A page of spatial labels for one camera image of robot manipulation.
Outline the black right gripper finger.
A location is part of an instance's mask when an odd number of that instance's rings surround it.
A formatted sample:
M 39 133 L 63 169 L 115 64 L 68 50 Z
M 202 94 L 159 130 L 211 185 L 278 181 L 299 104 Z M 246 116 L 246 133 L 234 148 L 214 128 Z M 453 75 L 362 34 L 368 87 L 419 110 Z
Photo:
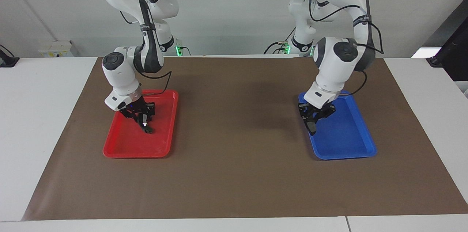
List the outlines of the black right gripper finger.
M 155 114 L 154 102 L 145 103 L 146 107 L 142 109 L 142 127 L 148 127 L 149 122 Z
M 135 112 L 133 110 L 129 109 L 121 109 L 119 112 L 125 117 L 125 118 L 131 118 L 136 122 L 137 125 L 142 126 L 142 122 L 139 119 L 139 114 L 140 112 Z

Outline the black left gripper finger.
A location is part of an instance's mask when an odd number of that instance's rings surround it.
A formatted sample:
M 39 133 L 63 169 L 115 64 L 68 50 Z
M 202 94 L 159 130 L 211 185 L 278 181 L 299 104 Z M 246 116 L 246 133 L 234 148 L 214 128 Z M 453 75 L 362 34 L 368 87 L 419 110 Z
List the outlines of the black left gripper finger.
M 330 115 L 334 114 L 335 111 L 335 105 L 325 105 L 323 108 L 317 110 L 315 114 L 315 120 L 319 121 L 321 119 L 325 119 Z
M 299 115 L 305 123 L 312 121 L 312 106 L 309 103 L 298 104 Z

